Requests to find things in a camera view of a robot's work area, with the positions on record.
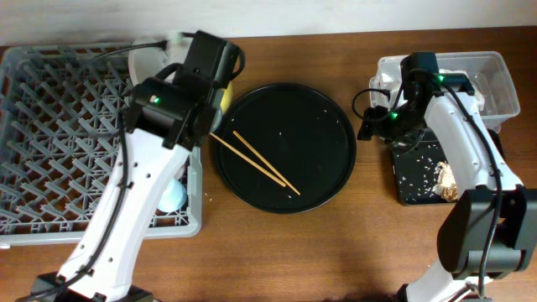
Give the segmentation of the blue cup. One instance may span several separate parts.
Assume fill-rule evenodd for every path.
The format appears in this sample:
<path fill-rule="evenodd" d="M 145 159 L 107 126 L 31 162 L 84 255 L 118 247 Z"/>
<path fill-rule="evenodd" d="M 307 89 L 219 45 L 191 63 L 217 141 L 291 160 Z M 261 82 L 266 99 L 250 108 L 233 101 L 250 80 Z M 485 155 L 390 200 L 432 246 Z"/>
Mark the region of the blue cup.
<path fill-rule="evenodd" d="M 187 191 L 179 180 L 171 180 L 158 203 L 159 211 L 170 213 L 179 210 L 187 201 Z"/>

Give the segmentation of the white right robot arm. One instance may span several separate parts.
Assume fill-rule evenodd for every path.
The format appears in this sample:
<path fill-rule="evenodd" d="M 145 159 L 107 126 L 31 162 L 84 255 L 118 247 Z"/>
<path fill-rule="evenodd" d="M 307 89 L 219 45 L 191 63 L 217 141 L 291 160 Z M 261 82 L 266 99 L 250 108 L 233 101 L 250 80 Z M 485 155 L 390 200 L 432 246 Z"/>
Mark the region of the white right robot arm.
<path fill-rule="evenodd" d="M 536 192 L 509 168 L 484 113 L 492 96 L 470 79 L 478 52 L 384 57 L 371 80 L 371 105 L 358 138 L 381 138 L 393 152 L 437 138 L 454 175 L 456 204 L 438 231 L 438 258 L 398 291 L 401 301 L 485 299 L 496 279 L 525 270 L 536 247 Z"/>

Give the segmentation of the pale green plate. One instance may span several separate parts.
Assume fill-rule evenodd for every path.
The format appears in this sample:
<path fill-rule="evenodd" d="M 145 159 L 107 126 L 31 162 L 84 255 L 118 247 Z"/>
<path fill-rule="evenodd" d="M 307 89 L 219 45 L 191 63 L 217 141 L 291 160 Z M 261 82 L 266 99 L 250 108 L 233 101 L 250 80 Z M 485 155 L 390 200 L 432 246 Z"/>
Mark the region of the pale green plate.
<path fill-rule="evenodd" d="M 154 44 L 140 49 L 128 51 L 128 72 L 134 86 L 142 83 L 145 79 L 155 76 L 168 62 L 167 40 L 157 40 L 150 37 L 142 37 L 133 42 L 133 46 L 142 44 Z"/>

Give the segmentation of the yellow bowl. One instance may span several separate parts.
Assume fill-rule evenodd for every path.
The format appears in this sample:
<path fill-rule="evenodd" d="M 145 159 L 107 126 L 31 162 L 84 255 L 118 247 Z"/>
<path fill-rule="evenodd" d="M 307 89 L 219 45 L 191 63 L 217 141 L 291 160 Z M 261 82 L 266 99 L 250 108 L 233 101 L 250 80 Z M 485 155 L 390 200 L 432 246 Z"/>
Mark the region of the yellow bowl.
<path fill-rule="evenodd" d="M 230 82 L 227 85 L 227 88 L 223 89 L 222 92 L 223 92 L 223 96 L 222 96 L 222 101 L 221 101 L 221 110 L 222 110 L 222 113 L 225 114 L 227 112 L 228 108 L 232 104 L 232 98 L 233 98 L 233 85 L 232 85 L 232 83 Z"/>

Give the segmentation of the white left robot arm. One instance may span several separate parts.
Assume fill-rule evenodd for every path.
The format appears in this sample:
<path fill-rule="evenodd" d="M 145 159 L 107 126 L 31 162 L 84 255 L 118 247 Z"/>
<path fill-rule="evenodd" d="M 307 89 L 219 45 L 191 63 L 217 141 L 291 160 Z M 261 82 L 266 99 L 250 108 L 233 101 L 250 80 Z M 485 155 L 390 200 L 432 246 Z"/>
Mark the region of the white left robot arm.
<path fill-rule="evenodd" d="M 120 149 L 97 209 L 68 260 L 34 281 L 27 301 L 152 301 L 133 285 L 146 231 L 166 187 L 213 129 L 229 84 L 246 65 L 234 43 L 198 30 L 181 63 L 134 88 L 117 115 Z"/>

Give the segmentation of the wooden chopstick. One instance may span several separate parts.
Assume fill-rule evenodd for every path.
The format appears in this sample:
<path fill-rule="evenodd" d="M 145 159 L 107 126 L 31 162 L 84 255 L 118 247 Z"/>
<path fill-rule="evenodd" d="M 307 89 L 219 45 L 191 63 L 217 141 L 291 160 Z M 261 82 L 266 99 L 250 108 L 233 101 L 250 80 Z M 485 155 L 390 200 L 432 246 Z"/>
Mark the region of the wooden chopstick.
<path fill-rule="evenodd" d="M 259 152 L 255 149 L 242 135 L 237 131 L 232 132 L 250 151 L 252 151 L 269 169 L 276 174 L 294 193 L 301 193 Z"/>
<path fill-rule="evenodd" d="M 230 145 L 229 143 L 225 142 L 223 139 L 219 138 L 217 135 L 215 135 L 214 133 L 209 133 L 209 135 L 211 137 L 213 137 L 216 141 L 218 141 L 221 145 L 225 146 L 226 148 L 228 148 L 230 151 L 232 151 L 233 153 L 235 153 L 237 156 L 239 156 L 241 159 L 243 159 L 244 161 L 246 161 L 247 163 L 249 163 L 250 165 L 252 165 L 255 169 L 257 169 L 258 171 L 260 171 L 261 173 L 265 174 L 266 176 L 268 176 L 272 181 L 274 181 L 275 183 L 279 184 L 280 186 L 282 187 L 285 187 L 286 184 L 280 180 L 279 178 L 277 178 L 276 176 L 274 176 L 273 174 L 271 174 L 270 172 L 268 172 L 266 169 L 264 169 L 263 167 L 261 167 L 259 164 L 255 163 L 253 160 L 251 160 L 250 158 L 248 158 L 245 154 L 241 153 L 240 151 L 238 151 L 236 148 L 234 148 L 232 145 Z"/>

